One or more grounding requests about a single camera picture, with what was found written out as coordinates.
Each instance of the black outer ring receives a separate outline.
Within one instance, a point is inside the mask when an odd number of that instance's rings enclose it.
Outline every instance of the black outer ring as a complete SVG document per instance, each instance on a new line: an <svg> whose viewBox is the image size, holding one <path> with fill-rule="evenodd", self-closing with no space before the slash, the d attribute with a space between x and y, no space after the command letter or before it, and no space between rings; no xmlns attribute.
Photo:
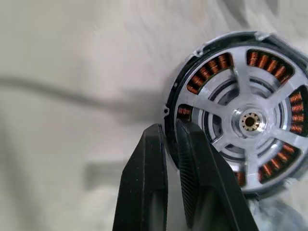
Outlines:
<svg viewBox="0 0 308 231"><path fill-rule="evenodd" d="M213 41L211 44L208 44L203 48L203 55L201 57L192 57L186 65L181 69L178 77L175 80L175 84L170 91L169 98L167 100L166 107L169 108L169 115L164 118L165 123L165 133L168 145L169 154L177 168L179 168L179 159L178 159L178 148L177 140L174 129L174 114L175 114L175 105L177 98L179 96L180 90L185 84L188 76L199 66L204 60L209 58L216 53L229 49L232 47L250 45L250 46L260 46L268 49L277 51L286 57L290 58L295 62L306 74L306 65L307 63L303 60L302 57L299 57L296 52L286 45L286 47L277 46L271 41L271 36L263 41L256 40L255 31L252 32L239 32L232 35L227 35L218 40ZM288 177L300 178L308 170L308 156L302 161L302 163L296 168ZM285 189L283 186L283 180L277 184L272 185L269 189L247 193L246 197L253 198L264 198L271 195L279 193L281 190Z"/></svg>

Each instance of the center hub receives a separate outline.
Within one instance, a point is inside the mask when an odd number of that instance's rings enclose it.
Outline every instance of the center hub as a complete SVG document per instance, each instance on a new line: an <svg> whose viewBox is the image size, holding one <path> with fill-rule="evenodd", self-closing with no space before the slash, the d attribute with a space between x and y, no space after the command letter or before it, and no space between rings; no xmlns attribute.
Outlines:
<svg viewBox="0 0 308 231"><path fill-rule="evenodd" d="M260 125L260 118L256 113L247 113L242 117L242 127L246 131L255 131Z"/></svg>

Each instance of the brushless motor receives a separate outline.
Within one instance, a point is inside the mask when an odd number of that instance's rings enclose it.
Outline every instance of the brushless motor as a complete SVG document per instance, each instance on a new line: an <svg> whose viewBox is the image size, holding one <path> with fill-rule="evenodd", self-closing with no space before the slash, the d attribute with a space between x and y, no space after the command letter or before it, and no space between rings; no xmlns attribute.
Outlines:
<svg viewBox="0 0 308 231"><path fill-rule="evenodd" d="M163 109L175 166L181 119L200 126L244 193L282 189L306 165L307 67L302 52L262 32L226 34L197 49L176 71Z"/></svg>

